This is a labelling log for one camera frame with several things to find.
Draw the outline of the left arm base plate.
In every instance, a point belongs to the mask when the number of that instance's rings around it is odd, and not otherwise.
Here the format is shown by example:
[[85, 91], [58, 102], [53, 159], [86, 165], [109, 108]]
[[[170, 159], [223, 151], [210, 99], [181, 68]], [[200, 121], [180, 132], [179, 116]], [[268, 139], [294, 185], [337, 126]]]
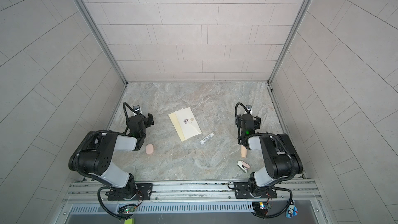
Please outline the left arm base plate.
[[150, 200], [152, 193], [152, 183], [137, 183], [134, 187], [130, 188], [127, 185], [124, 188], [111, 188], [106, 192], [108, 201], [142, 201]]

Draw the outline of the yellow envelope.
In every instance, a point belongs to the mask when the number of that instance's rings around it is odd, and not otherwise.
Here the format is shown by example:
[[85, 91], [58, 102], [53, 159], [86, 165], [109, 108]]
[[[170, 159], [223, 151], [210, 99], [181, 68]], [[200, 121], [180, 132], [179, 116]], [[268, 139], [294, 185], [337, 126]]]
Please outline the yellow envelope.
[[174, 128], [175, 128], [175, 130], [176, 130], [176, 132], [178, 134], [178, 137], [180, 138], [180, 140], [182, 142], [185, 141], [186, 139], [185, 139], [185, 136], [183, 134], [183, 131], [181, 129], [181, 126], [180, 126], [180, 123], [179, 123], [179, 121], [177, 119], [176, 114], [175, 113], [169, 114], [169, 118], [170, 118], [170, 120], [171, 120], [171, 122], [172, 122], [172, 124], [173, 124], [173, 126], [174, 126]]

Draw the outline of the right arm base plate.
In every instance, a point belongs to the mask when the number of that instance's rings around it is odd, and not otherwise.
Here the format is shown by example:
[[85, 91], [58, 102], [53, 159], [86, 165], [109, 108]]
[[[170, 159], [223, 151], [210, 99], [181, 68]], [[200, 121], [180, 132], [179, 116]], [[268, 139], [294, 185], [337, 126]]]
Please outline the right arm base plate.
[[277, 193], [269, 187], [257, 187], [248, 181], [230, 182], [228, 188], [233, 190], [236, 199], [276, 199]]

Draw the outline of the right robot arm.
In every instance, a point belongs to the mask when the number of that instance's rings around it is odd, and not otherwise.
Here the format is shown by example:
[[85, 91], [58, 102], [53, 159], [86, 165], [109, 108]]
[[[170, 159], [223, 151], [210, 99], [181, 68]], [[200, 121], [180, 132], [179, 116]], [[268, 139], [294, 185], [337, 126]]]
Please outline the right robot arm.
[[238, 145], [259, 150], [263, 155], [264, 166], [253, 172], [248, 180], [249, 192], [254, 198], [276, 190], [276, 184], [302, 173], [302, 162], [287, 134], [257, 132], [261, 127], [261, 118], [253, 116], [243, 103], [235, 105], [234, 113]]

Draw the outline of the cream white envelope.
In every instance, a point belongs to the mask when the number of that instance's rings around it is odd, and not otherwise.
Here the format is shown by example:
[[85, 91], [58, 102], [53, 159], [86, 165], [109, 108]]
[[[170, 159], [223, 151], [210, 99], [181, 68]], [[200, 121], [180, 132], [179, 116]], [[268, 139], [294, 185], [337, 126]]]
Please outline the cream white envelope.
[[176, 111], [175, 115], [181, 129], [182, 142], [202, 133], [190, 107]]

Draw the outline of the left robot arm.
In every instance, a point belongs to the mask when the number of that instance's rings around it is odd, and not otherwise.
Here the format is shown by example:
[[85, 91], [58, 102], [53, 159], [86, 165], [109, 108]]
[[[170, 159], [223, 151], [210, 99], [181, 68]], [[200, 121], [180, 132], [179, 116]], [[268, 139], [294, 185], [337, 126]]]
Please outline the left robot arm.
[[102, 183], [109, 191], [108, 201], [149, 200], [153, 184], [137, 184], [131, 173], [113, 163], [116, 150], [138, 151], [142, 148], [146, 129], [154, 125], [152, 114], [145, 116], [139, 106], [123, 103], [126, 118], [124, 132], [90, 131], [71, 156], [68, 167], [84, 177]]

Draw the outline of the white glue stick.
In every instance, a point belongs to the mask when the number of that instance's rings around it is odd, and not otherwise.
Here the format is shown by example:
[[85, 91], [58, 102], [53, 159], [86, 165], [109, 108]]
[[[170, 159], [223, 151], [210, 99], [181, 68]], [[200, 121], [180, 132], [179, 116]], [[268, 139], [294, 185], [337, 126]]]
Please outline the white glue stick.
[[200, 143], [203, 145], [206, 142], [208, 142], [209, 140], [211, 140], [214, 137], [214, 133], [210, 133], [209, 135], [205, 136], [202, 140], [200, 140]]

